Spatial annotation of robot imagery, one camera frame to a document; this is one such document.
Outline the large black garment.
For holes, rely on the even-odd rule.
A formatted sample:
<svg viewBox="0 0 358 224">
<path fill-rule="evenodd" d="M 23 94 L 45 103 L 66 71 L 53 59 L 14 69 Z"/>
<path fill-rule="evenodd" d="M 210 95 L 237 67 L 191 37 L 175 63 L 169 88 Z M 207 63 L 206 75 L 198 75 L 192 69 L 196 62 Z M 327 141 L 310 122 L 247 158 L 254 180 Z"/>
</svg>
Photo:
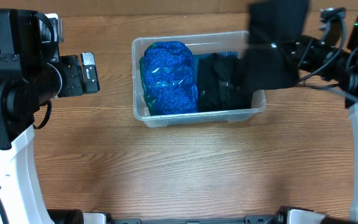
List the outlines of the large black garment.
<svg viewBox="0 0 358 224">
<path fill-rule="evenodd" d="M 277 90 L 296 85 L 298 69 L 285 44 L 300 38 L 308 8 L 308 0 L 270 0 L 249 5 L 248 48 L 238 68 L 243 77 L 242 90 Z"/>
</svg>

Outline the blue sequin fabric garment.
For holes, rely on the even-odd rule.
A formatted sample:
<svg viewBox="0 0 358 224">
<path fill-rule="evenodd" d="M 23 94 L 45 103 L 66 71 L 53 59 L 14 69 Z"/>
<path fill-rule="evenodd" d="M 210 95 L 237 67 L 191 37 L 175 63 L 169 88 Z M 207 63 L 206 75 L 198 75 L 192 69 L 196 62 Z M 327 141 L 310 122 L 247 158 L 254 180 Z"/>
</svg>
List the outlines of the blue sequin fabric garment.
<svg viewBox="0 0 358 224">
<path fill-rule="evenodd" d="M 152 43 L 139 64 L 150 115 L 198 111 L 193 54 L 185 44 L 177 41 Z"/>
</svg>

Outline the blue denim jeans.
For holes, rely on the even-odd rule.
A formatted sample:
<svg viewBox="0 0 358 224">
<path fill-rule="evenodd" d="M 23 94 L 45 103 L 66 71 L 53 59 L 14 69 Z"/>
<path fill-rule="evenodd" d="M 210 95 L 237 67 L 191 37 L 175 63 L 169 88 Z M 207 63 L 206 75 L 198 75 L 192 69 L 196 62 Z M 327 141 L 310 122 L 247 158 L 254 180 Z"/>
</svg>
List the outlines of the blue denim jeans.
<svg viewBox="0 0 358 224">
<path fill-rule="evenodd" d="M 218 55 L 220 56 L 235 56 L 238 57 L 239 53 L 236 51 L 225 51 L 225 52 L 217 52 Z M 199 60 L 202 58 L 207 58 L 211 55 L 211 53 L 208 54 L 198 54 L 198 55 L 193 55 L 193 61 L 194 61 L 194 66 L 195 68 L 198 68 L 198 64 L 199 64 Z"/>
</svg>

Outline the black garment with tape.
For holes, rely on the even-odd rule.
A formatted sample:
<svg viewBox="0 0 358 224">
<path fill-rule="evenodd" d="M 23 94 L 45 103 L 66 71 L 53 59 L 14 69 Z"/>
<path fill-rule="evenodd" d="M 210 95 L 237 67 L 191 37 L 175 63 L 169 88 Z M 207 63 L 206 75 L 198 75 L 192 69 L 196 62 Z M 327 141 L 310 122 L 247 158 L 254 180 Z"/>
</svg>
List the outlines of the black garment with tape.
<svg viewBox="0 0 358 224">
<path fill-rule="evenodd" d="M 218 100 L 222 110 L 251 108 L 252 95 L 243 90 L 242 75 L 237 71 L 240 59 L 214 53 L 212 69 L 218 81 Z"/>
</svg>

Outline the small black garment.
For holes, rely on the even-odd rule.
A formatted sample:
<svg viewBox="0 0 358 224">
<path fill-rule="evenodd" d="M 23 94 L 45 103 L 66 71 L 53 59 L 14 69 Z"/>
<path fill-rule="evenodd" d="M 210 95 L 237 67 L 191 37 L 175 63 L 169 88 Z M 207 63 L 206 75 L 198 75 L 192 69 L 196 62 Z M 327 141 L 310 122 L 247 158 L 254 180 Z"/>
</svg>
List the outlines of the small black garment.
<svg viewBox="0 0 358 224">
<path fill-rule="evenodd" d="M 198 111 L 220 111 L 222 103 L 219 90 L 219 76 L 213 65 L 219 59 L 216 53 L 200 58 L 198 61 Z"/>
</svg>

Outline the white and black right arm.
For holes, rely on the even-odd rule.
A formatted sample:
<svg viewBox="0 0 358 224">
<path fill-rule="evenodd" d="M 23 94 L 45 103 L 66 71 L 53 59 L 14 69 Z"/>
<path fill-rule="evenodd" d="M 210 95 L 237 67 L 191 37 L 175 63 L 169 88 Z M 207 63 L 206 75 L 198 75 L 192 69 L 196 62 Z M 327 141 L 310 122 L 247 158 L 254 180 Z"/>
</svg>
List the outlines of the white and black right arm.
<svg viewBox="0 0 358 224">
<path fill-rule="evenodd" d="M 345 99 L 354 137 L 354 190 L 348 222 L 358 223 L 358 16 L 347 39 L 345 14 L 343 7 L 321 11 L 322 38 L 302 35 L 284 49 L 287 59 L 308 73 L 298 80 L 299 86 L 307 86 L 309 78 L 319 75 L 328 82 L 320 90 Z"/>
</svg>

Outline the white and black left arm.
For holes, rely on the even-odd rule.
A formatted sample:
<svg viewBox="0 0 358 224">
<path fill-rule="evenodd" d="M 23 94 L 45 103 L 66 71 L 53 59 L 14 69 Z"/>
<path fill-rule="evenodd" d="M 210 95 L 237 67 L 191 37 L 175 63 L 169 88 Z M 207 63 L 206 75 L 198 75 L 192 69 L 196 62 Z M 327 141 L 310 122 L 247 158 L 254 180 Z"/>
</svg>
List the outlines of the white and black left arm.
<svg viewBox="0 0 358 224">
<path fill-rule="evenodd" d="M 45 206 L 34 159 L 34 115 L 52 100 L 97 93 L 91 52 L 62 56 L 56 14 L 0 9 L 0 223 L 107 223 L 105 213 Z"/>
</svg>

